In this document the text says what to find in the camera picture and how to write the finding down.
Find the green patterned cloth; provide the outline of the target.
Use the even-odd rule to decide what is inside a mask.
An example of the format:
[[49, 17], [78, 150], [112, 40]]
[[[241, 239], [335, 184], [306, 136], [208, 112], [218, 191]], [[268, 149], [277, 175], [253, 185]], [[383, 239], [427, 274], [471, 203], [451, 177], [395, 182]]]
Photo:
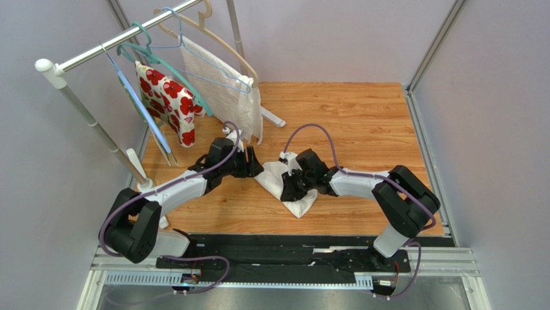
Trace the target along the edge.
[[170, 148], [168, 141], [164, 134], [161, 132], [159, 125], [154, 120], [152, 115], [148, 112], [146, 109], [146, 106], [143, 104], [141, 99], [139, 98], [137, 92], [132, 88], [129, 80], [125, 77], [125, 75], [122, 73], [122, 71], [117, 72], [118, 79], [125, 89], [131, 103], [133, 104], [134, 108], [136, 109], [137, 113], [140, 115], [140, 117], [145, 121], [145, 123], [148, 125], [151, 133], [153, 133], [154, 140], [159, 147], [162, 155], [164, 156], [165, 160], [167, 161], [169, 166], [178, 166], [177, 159], [174, 156], [174, 153], [172, 149]]

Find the blue plastic hanger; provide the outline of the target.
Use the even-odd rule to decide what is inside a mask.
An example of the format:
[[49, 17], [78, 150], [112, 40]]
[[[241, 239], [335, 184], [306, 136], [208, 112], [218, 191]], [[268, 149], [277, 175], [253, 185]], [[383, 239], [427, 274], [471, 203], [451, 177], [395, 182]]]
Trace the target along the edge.
[[146, 122], [150, 131], [153, 133], [154, 139], [157, 142], [161, 152], [166, 155], [172, 154], [172, 149], [170, 148], [165, 136], [161, 132], [160, 128], [158, 127], [152, 115], [146, 109], [146, 106], [141, 101], [140, 97], [138, 96], [138, 93], [132, 88], [132, 85], [130, 84], [128, 78], [124, 75], [124, 73], [122, 72], [118, 64], [114, 61], [114, 59], [109, 54], [107, 54], [107, 58], [109, 59], [112, 67], [116, 71], [119, 82], [121, 83], [122, 87], [125, 89], [125, 92], [127, 93], [137, 113]]

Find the white cloth napkin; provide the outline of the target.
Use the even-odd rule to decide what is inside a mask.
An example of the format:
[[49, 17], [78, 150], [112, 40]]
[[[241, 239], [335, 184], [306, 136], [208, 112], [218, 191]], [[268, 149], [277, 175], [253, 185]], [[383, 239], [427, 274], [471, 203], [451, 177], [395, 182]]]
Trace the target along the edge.
[[298, 201], [282, 201], [281, 195], [283, 193], [283, 178], [284, 172], [289, 172], [290, 168], [301, 170], [298, 162], [296, 161], [297, 154], [294, 152], [281, 152], [283, 160], [287, 160], [286, 163], [280, 161], [267, 161], [262, 167], [264, 169], [254, 179], [270, 194], [279, 200], [296, 218], [301, 218], [305, 215], [318, 197], [318, 191], [315, 189], [309, 190], [304, 198]]

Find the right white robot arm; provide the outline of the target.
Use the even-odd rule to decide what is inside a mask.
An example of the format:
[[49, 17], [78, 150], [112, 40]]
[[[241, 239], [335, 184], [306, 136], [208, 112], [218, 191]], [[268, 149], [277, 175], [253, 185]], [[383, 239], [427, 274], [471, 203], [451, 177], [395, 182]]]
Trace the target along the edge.
[[282, 154], [280, 161], [287, 169], [281, 175], [283, 202], [297, 202], [311, 190], [376, 201], [389, 222], [373, 243], [378, 256], [392, 258], [401, 246], [435, 225], [439, 199], [403, 165], [387, 172], [328, 167], [312, 149]]

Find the white hanging towel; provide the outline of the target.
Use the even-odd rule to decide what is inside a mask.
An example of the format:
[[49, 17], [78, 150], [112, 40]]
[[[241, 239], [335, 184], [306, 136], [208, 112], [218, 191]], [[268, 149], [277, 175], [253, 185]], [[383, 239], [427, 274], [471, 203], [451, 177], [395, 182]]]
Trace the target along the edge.
[[221, 87], [207, 85], [204, 81], [187, 79], [199, 91], [220, 121], [232, 121], [245, 133], [245, 139], [251, 142], [256, 138], [259, 145], [263, 139], [263, 116], [259, 89], [249, 94]]

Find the teal plastic hanger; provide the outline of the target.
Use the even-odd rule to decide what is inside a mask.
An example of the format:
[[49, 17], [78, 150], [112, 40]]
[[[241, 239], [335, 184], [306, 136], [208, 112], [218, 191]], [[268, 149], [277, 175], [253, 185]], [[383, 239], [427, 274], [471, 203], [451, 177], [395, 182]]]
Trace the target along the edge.
[[208, 105], [208, 103], [203, 98], [203, 96], [199, 93], [199, 91], [192, 85], [192, 83], [187, 78], [182, 76], [181, 71], [171, 66], [167, 61], [165, 61], [163, 58], [159, 57], [157, 54], [155, 54], [152, 51], [152, 48], [150, 47], [152, 40], [147, 29], [142, 24], [136, 21], [133, 21], [131, 25], [138, 27], [142, 31], [142, 33], [145, 34], [147, 38], [147, 44], [146, 46], [141, 46], [133, 43], [121, 43], [116, 48], [117, 55], [119, 56], [122, 55], [127, 60], [134, 63], [136, 61], [136, 58], [132, 56], [130, 52], [126, 49], [126, 47], [129, 47], [133, 51], [139, 52], [143, 57], [145, 57], [148, 63], [163, 65], [170, 72], [172, 72], [174, 76], [178, 78], [191, 91], [192, 99], [194, 100], [194, 103], [197, 103], [199, 106], [201, 106], [205, 110], [205, 113], [208, 116], [213, 116], [214, 113], [211, 107]]

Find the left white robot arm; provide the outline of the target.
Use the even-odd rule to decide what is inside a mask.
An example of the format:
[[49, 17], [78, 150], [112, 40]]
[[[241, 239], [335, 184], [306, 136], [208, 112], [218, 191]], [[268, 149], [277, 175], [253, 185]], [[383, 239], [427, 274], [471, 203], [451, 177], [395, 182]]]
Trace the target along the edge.
[[254, 178], [264, 168], [253, 147], [244, 147], [233, 130], [216, 138], [209, 151], [183, 174], [149, 191], [121, 190], [99, 232], [99, 244], [110, 256], [138, 264], [149, 256], [182, 257], [191, 244], [186, 233], [162, 231], [160, 219], [180, 205], [202, 197], [223, 178]]

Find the red floral cloth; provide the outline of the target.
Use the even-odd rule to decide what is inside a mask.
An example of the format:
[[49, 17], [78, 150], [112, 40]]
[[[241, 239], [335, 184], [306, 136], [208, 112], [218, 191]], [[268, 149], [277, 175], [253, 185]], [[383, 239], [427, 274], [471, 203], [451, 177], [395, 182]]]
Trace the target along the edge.
[[189, 148], [196, 142], [195, 119], [206, 110], [194, 102], [194, 93], [160, 71], [134, 62], [139, 93], [148, 113], [166, 123], [178, 135], [179, 144]]

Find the beige wooden hanger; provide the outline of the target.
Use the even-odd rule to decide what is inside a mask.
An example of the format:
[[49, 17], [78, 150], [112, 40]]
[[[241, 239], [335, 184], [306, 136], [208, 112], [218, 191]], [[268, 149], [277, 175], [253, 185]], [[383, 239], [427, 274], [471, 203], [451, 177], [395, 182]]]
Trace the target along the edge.
[[[205, 7], [204, 7], [204, 9], [202, 9], [198, 12], [198, 20], [196, 20], [196, 21], [189, 18], [189, 17], [187, 17], [187, 16], [185, 16], [185, 15], [183, 15], [183, 14], [178, 13], [181, 16], [182, 20], [183, 20], [182, 21], [183, 35], [185, 36], [186, 45], [190, 49], [196, 51], [199, 55], [202, 55], [203, 57], [207, 58], [208, 60], [210, 60], [210, 61], [214, 62], [215, 64], [217, 64], [217, 65], [221, 66], [222, 68], [224, 68], [229, 74], [232, 74], [233, 76], [238, 76], [244, 82], [248, 83], [252, 87], [251, 92], [253, 90], [257, 90], [257, 88], [259, 86], [259, 76], [258, 76], [257, 72], [255, 71], [255, 69], [253, 69], [253, 67], [245, 59], [245, 57], [242, 53], [242, 44], [237, 43], [237, 46], [234, 47], [230, 43], [228, 43], [224, 39], [222, 39], [219, 35], [215, 34], [212, 30], [207, 28], [206, 20], [211, 17], [211, 15], [213, 13], [213, 8], [212, 8], [212, 5], [211, 5], [210, 1], [204, 1], [203, 3], [204, 3]], [[178, 18], [176, 16], [172, 15], [172, 17], [174, 19], [178, 20]], [[173, 29], [169, 28], [167, 25], [164, 25], [163, 23], [162, 23], [162, 25], [163, 25], [162, 28], [164, 28], [164, 30], [169, 29], [169, 30], [175, 32], [176, 34], [179, 34], [179, 24], [178, 24], [178, 28], [176, 30], [173, 30]], [[224, 49], [231, 56], [233, 56], [234, 59], [236, 59], [236, 61], [239, 63], [240, 69], [239, 70], [235, 69], [234, 67], [232, 67], [231, 65], [226, 63], [224, 60], [222, 60], [220, 57], [215, 55], [213, 52], [211, 52], [211, 51], [207, 50], [206, 48], [200, 46], [199, 44], [193, 42], [189, 37], [187, 37], [185, 35], [185, 27], [184, 27], [185, 25], [194, 28], [195, 30], [202, 33], [204, 36], [206, 36], [207, 38], [209, 38], [213, 42], [217, 43], [222, 49]], [[173, 38], [176, 40], [176, 43], [173, 44], [173, 45], [178, 45], [178, 40], [175, 37], [173, 37]], [[219, 82], [224, 83], [224, 84], [228, 84], [228, 85], [233, 86], [233, 87], [237, 87], [237, 88], [241, 87], [243, 90], [245, 89], [245, 87], [240, 85], [237, 81], [234, 81], [234, 80], [231, 80], [231, 79], [227, 78], [225, 75], [223, 75], [222, 72], [218, 71], [216, 68], [211, 67], [207, 63], [204, 63], [202, 60], [200, 60], [198, 57], [194, 56], [193, 54], [191, 54], [190, 52], [188, 52], [184, 48], [176, 47], [176, 48], [173, 48], [173, 49], [177, 49], [181, 52], [182, 60], [178, 63], [178, 65], [176, 65], [177, 69], [186, 70], [186, 71], [191, 72], [192, 74], [205, 76], [206, 78], [213, 79], [213, 80], [219, 81]], [[188, 78], [190, 77], [190, 78], [193, 78], [193, 79], [204, 81], [207, 85], [216, 85], [214, 83], [205, 81], [205, 80], [200, 79], [198, 77], [191, 76], [190, 74], [186, 74], [184, 72], [181, 72], [181, 73], [183, 73]]]

